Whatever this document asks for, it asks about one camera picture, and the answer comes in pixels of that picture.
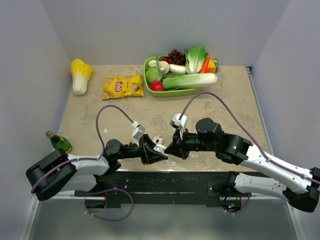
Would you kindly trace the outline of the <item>white earbud charging case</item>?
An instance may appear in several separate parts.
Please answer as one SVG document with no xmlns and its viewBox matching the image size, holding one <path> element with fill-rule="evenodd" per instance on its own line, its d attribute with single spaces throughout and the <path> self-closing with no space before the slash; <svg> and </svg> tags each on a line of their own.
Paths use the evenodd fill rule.
<svg viewBox="0 0 320 240">
<path fill-rule="evenodd" d="M 153 149 L 159 153 L 164 153 L 166 146 L 162 145 L 162 144 L 156 144 Z"/>
</svg>

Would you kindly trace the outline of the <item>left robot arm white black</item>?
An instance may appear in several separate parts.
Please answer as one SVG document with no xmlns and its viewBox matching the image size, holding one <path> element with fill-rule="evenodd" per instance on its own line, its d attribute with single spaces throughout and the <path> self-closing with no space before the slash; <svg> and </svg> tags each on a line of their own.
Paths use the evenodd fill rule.
<svg viewBox="0 0 320 240">
<path fill-rule="evenodd" d="M 25 173 L 32 186 L 31 192 L 39 201 L 45 201 L 64 191 L 84 191 L 99 196 L 104 184 L 97 176 L 115 173 L 120 160 L 140 158 L 144 165 L 168 159 L 165 146 L 155 144 L 147 134 L 138 143 L 122 144 L 111 139 L 104 147 L 102 155 L 76 156 L 56 149 L 32 165 Z"/>
</svg>

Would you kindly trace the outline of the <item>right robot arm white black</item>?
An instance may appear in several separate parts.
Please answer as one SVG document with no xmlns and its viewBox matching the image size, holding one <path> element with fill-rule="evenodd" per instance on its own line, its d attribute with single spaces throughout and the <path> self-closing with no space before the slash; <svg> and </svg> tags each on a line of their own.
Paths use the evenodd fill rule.
<svg viewBox="0 0 320 240">
<path fill-rule="evenodd" d="M 320 170 L 298 167 L 263 151 L 257 144 L 235 134 L 225 133 L 210 118 L 196 123 L 196 133 L 188 132 L 187 118 L 175 114 L 170 125 L 175 128 L 165 153 L 187 159 L 190 152 L 215 152 L 216 158 L 228 164 L 246 167 L 263 174 L 249 176 L 230 172 L 217 187 L 227 196 L 237 193 L 261 194 L 282 199 L 303 212 L 315 211 L 320 199 Z"/>
</svg>

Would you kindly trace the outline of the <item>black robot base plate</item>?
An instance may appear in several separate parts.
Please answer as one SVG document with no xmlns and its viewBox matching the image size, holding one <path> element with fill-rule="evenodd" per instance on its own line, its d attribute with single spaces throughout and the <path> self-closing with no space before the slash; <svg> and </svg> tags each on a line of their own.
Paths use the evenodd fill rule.
<svg viewBox="0 0 320 240">
<path fill-rule="evenodd" d="M 248 193 L 239 193 L 229 183 L 231 172 L 134 172 L 118 171 L 97 176 L 89 192 L 77 190 L 76 197 L 103 197 L 106 208 L 122 204 L 203 205 L 230 212 L 239 211 Z"/>
</svg>

